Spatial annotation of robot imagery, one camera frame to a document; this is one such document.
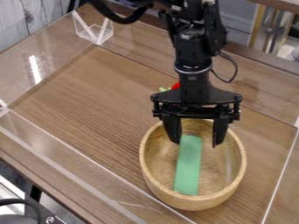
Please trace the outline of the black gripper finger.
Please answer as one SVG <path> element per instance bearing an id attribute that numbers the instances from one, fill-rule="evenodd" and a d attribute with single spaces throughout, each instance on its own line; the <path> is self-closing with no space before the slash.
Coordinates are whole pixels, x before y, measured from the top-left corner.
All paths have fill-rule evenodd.
<path id="1" fill-rule="evenodd" d="M 183 127 L 181 120 L 176 115 L 163 115 L 163 127 L 167 132 L 169 140 L 175 143 L 180 143 Z"/>
<path id="2" fill-rule="evenodd" d="M 229 117 L 227 115 L 213 119 L 212 126 L 212 147 L 223 143 L 229 126 Z"/>

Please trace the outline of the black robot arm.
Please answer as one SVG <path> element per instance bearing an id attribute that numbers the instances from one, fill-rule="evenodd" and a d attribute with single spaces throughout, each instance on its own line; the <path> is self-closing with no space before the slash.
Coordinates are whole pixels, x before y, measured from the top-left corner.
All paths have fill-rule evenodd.
<path id="1" fill-rule="evenodd" d="M 173 70 L 179 87 L 151 95 L 153 117 L 163 122 L 169 140 L 179 143 L 181 119 L 211 119 L 212 144 L 223 143 L 228 126 L 240 117 L 240 94 L 216 88 L 209 75 L 212 58 L 221 55 L 227 30 L 219 0 L 172 0 L 161 13 L 175 49 Z"/>

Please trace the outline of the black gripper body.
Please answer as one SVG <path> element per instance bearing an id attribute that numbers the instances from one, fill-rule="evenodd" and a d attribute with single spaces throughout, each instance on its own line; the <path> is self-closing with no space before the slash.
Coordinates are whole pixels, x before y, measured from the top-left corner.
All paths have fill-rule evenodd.
<path id="1" fill-rule="evenodd" d="M 153 117 L 224 119 L 227 123 L 239 120 L 243 96 L 211 84 L 211 71 L 209 67 L 175 68 L 179 87 L 151 95 Z"/>

